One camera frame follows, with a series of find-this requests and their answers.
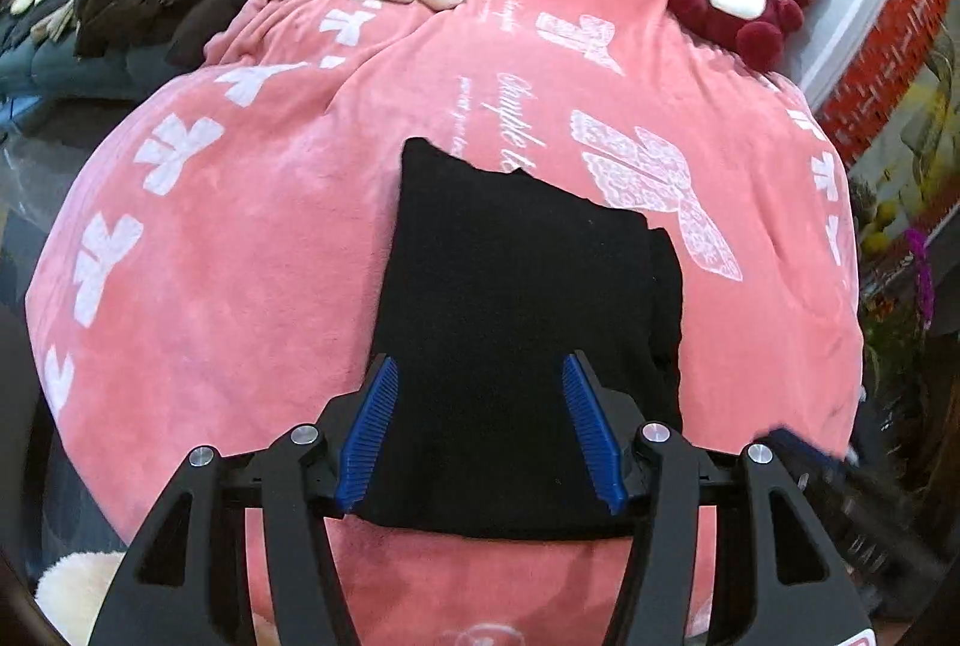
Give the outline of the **black garment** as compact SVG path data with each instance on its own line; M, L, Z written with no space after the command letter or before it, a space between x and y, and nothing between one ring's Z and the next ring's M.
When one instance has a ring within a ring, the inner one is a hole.
M373 332L398 396L359 516L478 539L626 536L592 487L563 362L583 352L605 387L679 426L682 302L674 243L642 215L407 142Z

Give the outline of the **pink plush blanket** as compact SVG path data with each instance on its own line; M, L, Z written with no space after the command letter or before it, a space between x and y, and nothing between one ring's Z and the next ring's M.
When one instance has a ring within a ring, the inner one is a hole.
M850 196L789 79L667 0L251 0L94 151L26 295L60 438L119 536L190 449L262 448L361 383L418 137L667 232L688 440L736 453L782 425L846 448ZM332 548L366 643L592 644L628 542L356 513Z

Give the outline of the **beige fluffy rug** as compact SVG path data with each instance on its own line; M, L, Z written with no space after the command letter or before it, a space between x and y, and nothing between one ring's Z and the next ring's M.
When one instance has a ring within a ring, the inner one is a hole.
M34 593L37 607L71 646L86 646L124 554L76 552L44 571Z

